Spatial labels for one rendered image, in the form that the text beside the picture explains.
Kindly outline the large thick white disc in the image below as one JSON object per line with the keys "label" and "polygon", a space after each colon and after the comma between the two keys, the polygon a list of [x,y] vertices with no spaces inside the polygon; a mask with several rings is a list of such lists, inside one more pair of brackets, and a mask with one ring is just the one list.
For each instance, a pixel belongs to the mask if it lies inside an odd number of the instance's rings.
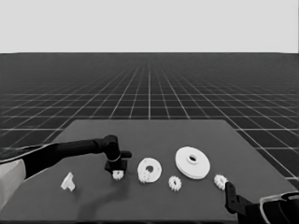
{"label": "large thick white disc", "polygon": [[195,147],[181,147],[175,155],[177,168],[190,179],[203,179],[210,171],[210,162],[204,152]]}

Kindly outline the small white T-shaped piece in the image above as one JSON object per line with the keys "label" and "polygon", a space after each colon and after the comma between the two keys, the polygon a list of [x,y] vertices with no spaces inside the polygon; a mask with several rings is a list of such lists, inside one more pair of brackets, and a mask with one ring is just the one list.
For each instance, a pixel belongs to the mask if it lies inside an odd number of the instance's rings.
{"label": "small white T-shaped piece", "polygon": [[70,191],[73,191],[75,189],[75,183],[73,182],[73,174],[68,173],[65,177],[63,183],[61,184],[62,189],[69,189]]}

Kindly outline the round white carrier with pins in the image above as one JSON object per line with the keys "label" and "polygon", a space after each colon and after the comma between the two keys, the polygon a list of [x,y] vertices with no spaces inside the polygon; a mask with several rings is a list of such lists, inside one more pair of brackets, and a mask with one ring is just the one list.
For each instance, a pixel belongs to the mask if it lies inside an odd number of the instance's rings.
{"label": "round white carrier with pins", "polygon": [[162,165],[153,158],[145,158],[137,166],[138,179],[143,172],[150,173],[148,183],[154,183],[161,177]]}

